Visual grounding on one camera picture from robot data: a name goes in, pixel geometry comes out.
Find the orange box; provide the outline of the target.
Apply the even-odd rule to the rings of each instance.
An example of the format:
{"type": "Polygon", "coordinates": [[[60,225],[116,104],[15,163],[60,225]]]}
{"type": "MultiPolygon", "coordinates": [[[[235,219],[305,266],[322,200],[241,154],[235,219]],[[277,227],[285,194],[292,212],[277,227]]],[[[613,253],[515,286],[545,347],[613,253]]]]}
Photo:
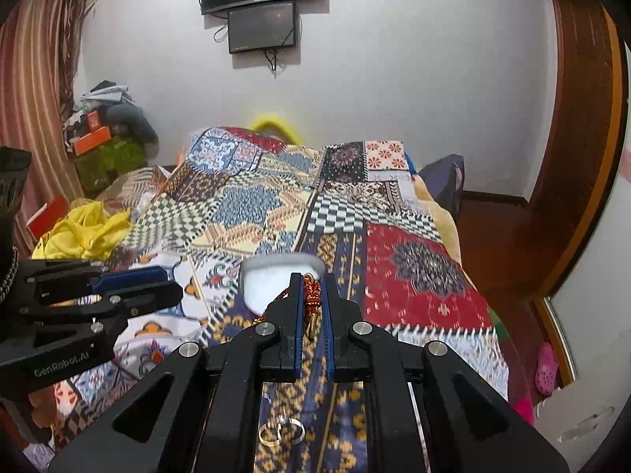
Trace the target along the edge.
{"type": "Polygon", "coordinates": [[[96,149],[98,146],[108,142],[110,139],[110,128],[108,126],[102,126],[75,140],[73,142],[74,153],[76,156],[84,155],[92,151],[92,149],[96,149]]]}

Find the yellow cloth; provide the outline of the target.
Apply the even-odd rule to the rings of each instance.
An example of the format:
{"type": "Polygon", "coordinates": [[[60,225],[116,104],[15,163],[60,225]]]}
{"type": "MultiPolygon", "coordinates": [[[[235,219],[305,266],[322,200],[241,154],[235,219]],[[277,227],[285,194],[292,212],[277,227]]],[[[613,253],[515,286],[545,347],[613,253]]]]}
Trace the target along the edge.
{"type": "Polygon", "coordinates": [[[31,259],[105,261],[132,227],[129,208],[110,214],[103,202],[91,201],[71,209],[39,238],[31,259]]]}

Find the striped pink curtain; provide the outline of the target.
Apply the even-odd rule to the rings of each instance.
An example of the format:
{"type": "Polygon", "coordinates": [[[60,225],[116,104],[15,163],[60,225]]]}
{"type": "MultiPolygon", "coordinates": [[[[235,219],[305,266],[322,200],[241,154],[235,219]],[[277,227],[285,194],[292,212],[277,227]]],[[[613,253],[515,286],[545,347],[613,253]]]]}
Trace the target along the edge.
{"type": "Polygon", "coordinates": [[[62,125],[74,105],[87,0],[18,0],[1,26],[1,143],[32,152],[14,244],[22,257],[36,241],[27,220],[54,197],[82,194],[66,156],[62,125]]]}

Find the purple jewelry tin white lining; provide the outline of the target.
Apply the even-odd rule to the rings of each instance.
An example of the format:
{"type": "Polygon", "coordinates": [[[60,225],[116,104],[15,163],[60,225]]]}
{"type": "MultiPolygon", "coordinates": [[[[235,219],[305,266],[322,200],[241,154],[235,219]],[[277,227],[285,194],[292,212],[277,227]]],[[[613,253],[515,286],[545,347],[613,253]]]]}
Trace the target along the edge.
{"type": "Polygon", "coordinates": [[[239,272],[239,300],[251,313],[261,316],[269,303],[289,287],[291,274],[311,274],[319,280],[325,274],[325,265],[317,256],[299,252],[245,259],[239,272]]]}

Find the colourful patchwork bedspread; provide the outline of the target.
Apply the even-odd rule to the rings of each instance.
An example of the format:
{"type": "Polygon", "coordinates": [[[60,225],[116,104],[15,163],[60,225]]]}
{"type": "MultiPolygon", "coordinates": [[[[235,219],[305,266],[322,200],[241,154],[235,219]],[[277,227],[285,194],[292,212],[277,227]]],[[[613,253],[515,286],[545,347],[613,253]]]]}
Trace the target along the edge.
{"type": "Polygon", "coordinates": [[[443,339],[509,392],[496,317],[463,270],[454,220],[399,141],[311,149],[199,130],[167,179],[141,169],[75,201],[33,255],[159,266],[183,291],[176,306],[133,318],[110,361],[54,383],[52,439],[24,446],[39,471],[177,346],[230,341],[314,262],[373,324],[415,345],[443,339]]]}

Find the small black wall screen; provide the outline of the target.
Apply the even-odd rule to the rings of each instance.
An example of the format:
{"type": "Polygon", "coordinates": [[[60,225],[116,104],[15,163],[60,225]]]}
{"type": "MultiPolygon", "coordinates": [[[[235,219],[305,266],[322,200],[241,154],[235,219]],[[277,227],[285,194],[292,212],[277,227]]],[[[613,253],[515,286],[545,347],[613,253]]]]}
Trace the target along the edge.
{"type": "Polygon", "coordinates": [[[230,54],[294,47],[297,7],[293,1],[245,6],[228,12],[230,54]]]}

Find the grey clothes pile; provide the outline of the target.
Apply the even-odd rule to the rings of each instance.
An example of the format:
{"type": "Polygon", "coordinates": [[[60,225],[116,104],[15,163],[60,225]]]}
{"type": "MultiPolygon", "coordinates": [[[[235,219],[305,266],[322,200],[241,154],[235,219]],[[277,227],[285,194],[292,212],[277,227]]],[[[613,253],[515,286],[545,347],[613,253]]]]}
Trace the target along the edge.
{"type": "Polygon", "coordinates": [[[156,131],[142,108],[128,93],[128,86],[125,84],[103,80],[89,92],[81,95],[78,105],[85,112],[97,111],[106,126],[126,126],[143,144],[159,142],[156,131]]]}

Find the dark purple bag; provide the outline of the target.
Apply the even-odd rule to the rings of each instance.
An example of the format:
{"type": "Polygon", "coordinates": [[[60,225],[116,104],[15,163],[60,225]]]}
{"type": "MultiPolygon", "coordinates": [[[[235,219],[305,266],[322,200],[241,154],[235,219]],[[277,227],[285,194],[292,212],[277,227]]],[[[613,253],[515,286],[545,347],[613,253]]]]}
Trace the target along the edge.
{"type": "Polygon", "coordinates": [[[464,158],[450,154],[419,171],[431,197],[446,209],[452,218],[460,214],[465,181],[464,158]]]}

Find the yellow pillow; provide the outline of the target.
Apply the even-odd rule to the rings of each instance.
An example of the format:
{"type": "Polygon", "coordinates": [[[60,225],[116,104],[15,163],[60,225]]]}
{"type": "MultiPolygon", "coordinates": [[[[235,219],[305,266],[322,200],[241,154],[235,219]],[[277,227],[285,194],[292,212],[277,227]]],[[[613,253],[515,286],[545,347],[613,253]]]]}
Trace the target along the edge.
{"type": "Polygon", "coordinates": [[[249,124],[248,128],[258,134],[274,137],[285,144],[303,145],[304,139],[296,131],[295,127],[283,117],[266,113],[255,117],[249,124]]]}

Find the brown wooden door frame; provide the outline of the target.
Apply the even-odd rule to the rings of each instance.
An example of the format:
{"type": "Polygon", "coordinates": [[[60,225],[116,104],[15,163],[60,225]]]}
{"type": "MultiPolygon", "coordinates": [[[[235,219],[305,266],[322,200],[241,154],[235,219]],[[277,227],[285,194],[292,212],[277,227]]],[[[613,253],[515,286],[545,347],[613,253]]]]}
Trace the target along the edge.
{"type": "Polygon", "coordinates": [[[524,286],[554,295],[586,249],[607,203],[624,143],[627,60],[599,0],[552,0],[556,88],[547,147],[528,205],[535,249],[524,286]]]}

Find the pink croc sandal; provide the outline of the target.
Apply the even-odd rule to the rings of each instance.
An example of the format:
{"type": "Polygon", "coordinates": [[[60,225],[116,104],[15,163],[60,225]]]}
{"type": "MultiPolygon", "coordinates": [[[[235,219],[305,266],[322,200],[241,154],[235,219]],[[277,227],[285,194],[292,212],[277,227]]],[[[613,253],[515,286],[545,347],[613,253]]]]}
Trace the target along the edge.
{"type": "Polygon", "coordinates": [[[557,388],[559,365],[550,343],[543,343],[537,354],[535,387],[543,397],[550,397],[557,388]]]}

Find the red box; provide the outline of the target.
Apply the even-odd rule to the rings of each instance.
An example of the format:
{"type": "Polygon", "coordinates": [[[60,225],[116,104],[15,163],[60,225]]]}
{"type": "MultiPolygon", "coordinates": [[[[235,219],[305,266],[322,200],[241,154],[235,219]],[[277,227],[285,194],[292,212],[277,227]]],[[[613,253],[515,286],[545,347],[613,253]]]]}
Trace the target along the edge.
{"type": "Polygon", "coordinates": [[[27,229],[35,242],[38,242],[54,225],[65,217],[69,203],[65,197],[57,196],[45,203],[28,219],[27,229]]]}

